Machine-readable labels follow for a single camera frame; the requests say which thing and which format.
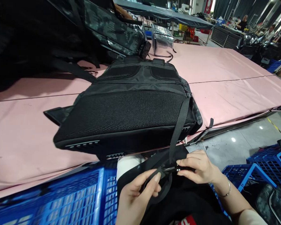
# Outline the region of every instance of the hand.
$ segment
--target hand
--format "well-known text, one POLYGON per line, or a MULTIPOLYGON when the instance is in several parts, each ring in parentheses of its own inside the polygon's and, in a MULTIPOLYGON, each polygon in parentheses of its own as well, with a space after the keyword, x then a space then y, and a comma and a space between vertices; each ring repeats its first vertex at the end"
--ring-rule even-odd
POLYGON ((187 154, 186 159, 177 160, 177 164, 183 167, 192 167, 195 172, 181 170, 179 176, 185 176, 197 184, 213 183, 221 177, 219 168, 213 165, 204 150, 196 150, 187 154))
POLYGON ((150 198, 157 197, 161 191, 158 184, 161 173, 157 173, 140 194, 141 186, 156 169, 138 175, 131 183, 123 187, 119 199, 116 225, 139 225, 145 214, 150 198))

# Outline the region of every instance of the gray floor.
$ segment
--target gray floor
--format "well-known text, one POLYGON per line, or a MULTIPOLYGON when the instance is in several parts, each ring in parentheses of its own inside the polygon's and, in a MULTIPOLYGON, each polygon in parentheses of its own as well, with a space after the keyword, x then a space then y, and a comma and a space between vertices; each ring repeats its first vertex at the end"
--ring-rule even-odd
MULTIPOLYGON (((281 130, 281 112, 269 119, 281 130)), ((227 165, 246 164, 246 158, 260 147, 273 145, 281 139, 281 133, 267 120, 216 135, 187 147, 188 151, 205 149, 211 162, 223 170, 227 165)))

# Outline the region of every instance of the red box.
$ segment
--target red box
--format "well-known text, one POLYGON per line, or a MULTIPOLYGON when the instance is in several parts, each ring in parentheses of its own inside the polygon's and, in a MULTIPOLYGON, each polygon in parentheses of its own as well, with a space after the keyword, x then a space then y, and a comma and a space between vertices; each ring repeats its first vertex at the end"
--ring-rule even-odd
POLYGON ((199 42, 198 36, 194 36, 194 42, 199 42))

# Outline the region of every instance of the black backpack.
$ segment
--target black backpack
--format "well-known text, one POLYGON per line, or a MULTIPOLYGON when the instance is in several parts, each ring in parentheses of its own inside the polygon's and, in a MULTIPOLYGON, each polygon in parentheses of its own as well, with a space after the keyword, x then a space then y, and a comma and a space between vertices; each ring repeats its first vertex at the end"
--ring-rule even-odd
POLYGON ((57 148, 100 160, 175 147, 202 126, 188 83, 163 59, 111 64, 73 106, 44 112, 60 126, 57 148))

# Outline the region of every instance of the blue crate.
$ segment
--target blue crate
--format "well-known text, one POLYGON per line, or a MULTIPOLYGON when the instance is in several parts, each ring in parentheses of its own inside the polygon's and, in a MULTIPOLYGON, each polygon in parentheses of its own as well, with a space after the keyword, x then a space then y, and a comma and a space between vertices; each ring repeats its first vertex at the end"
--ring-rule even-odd
POLYGON ((256 163, 260 168, 281 187, 281 149, 278 144, 261 148, 247 163, 256 163))
POLYGON ((0 199, 0 225, 113 225, 116 213, 116 169, 85 169, 0 199))
POLYGON ((267 71, 269 71, 270 73, 273 73, 275 72, 275 70, 281 66, 281 60, 280 61, 277 61, 277 60, 274 60, 274 59, 271 59, 269 61, 269 64, 270 66, 266 69, 267 71))
POLYGON ((152 32, 151 31, 146 31, 146 36, 148 40, 152 40, 152 32))
MULTIPOLYGON (((255 163, 253 164, 243 164, 243 165, 232 165, 232 166, 226 166, 226 168, 222 171, 223 174, 225 174, 230 182, 234 184, 234 186, 242 192, 244 189, 244 186, 248 181, 255 181, 255 182, 267 182, 274 188, 277 187, 277 185, 268 177, 268 175, 265 174, 265 172, 255 163)), ((224 211, 220 201, 219 204, 224 212, 225 215, 227 213, 224 211)))
POLYGON ((220 20, 220 19, 217 19, 218 20, 218 22, 217 22, 217 26, 222 26, 223 24, 225 24, 226 23, 226 21, 225 20, 220 20))

